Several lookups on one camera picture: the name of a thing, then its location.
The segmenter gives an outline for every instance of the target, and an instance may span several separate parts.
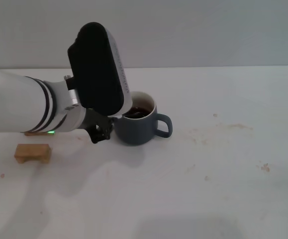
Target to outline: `gray wall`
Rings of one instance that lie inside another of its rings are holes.
[[[288,65],[288,0],[0,0],[0,68],[67,68],[87,22],[125,67]]]

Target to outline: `black ring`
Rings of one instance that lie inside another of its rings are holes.
[[[50,118],[49,120],[47,121],[47,123],[39,130],[37,130],[36,132],[38,131],[42,131],[44,130],[47,126],[49,126],[49,124],[52,122],[52,120],[54,119],[54,116],[55,116],[55,113],[56,113],[56,110],[57,110],[57,104],[56,104],[56,98],[55,98],[55,94],[52,90],[52,88],[48,85],[48,83],[46,83],[45,81],[43,82],[46,87],[49,89],[50,91],[50,94],[51,94],[51,97],[52,97],[52,101],[53,101],[53,108],[52,108],[52,112],[51,112],[51,115],[50,115]]]
[[[58,129],[58,128],[64,123],[64,121],[65,121],[65,119],[66,119],[66,116],[67,116],[67,115],[65,115],[65,116],[63,117],[63,119],[61,119],[61,121],[59,122],[59,124],[58,124],[57,126],[55,126],[53,129],[51,129],[50,131],[55,131],[56,129]]]
[[[36,130],[37,128],[39,128],[43,122],[45,121],[46,117],[48,116],[48,112],[49,112],[49,109],[50,109],[50,101],[49,101],[49,94],[48,94],[48,91],[46,90],[45,86],[43,84],[41,84],[41,82],[38,80],[38,79],[34,79],[34,78],[31,78],[29,76],[26,76],[27,78],[30,78],[32,80],[34,80],[36,83],[39,84],[39,86],[41,86],[43,92],[44,92],[44,95],[45,95],[45,111],[44,111],[44,115],[42,117],[42,120],[40,121],[40,123],[37,124],[36,127],[34,127],[33,129],[31,130],[28,130],[27,132],[33,132],[34,130]]]

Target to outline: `stain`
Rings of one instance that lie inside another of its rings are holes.
[[[261,170],[269,172],[270,168],[268,167],[268,164],[266,163],[266,164],[263,165],[263,167],[261,167]]]
[[[203,145],[208,145],[208,139],[202,140],[201,143],[202,143]]]
[[[82,136],[82,137],[77,136],[76,139],[79,141],[82,141],[83,143],[88,143],[91,140],[91,138],[85,137],[85,136]]]
[[[197,128],[193,128],[193,129],[191,129],[191,130],[189,130],[189,133],[196,133],[196,132],[198,132],[199,130],[197,129]]]
[[[195,169],[195,164],[193,166],[187,168],[186,173],[189,173],[189,172],[191,172],[194,169]]]
[[[240,123],[237,123],[237,124],[229,124],[227,127],[228,127],[228,128],[239,128],[239,129],[247,128],[247,129],[249,129],[249,130],[253,130],[252,127],[248,127],[248,126],[245,126],[245,125],[240,124]]]
[[[178,132],[177,136],[179,136],[182,140],[189,140],[189,141],[193,141],[193,137],[191,135],[188,135],[186,133],[183,132]]]

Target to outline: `wooden block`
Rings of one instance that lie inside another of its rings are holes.
[[[30,133],[30,132],[26,132],[26,133],[24,133],[24,135],[25,136],[39,136],[39,135],[51,136],[51,135],[54,135],[54,133],[48,133],[48,132]]]
[[[24,163],[31,160],[49,163],[51,148],[48,144],[18,144],[14,157],[18,163]]]

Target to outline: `mug handle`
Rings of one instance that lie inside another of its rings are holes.
[[[160,120],[162,122],[165,122],[168,126],[168,132],[164,132],[164,131],[161,131],[159,129],[156,129],[155,135],[162,137],[162,138],[169,138],[173,133],[172,120],[168,116],[162,115],[162,114],[157,114],[156,120]]]

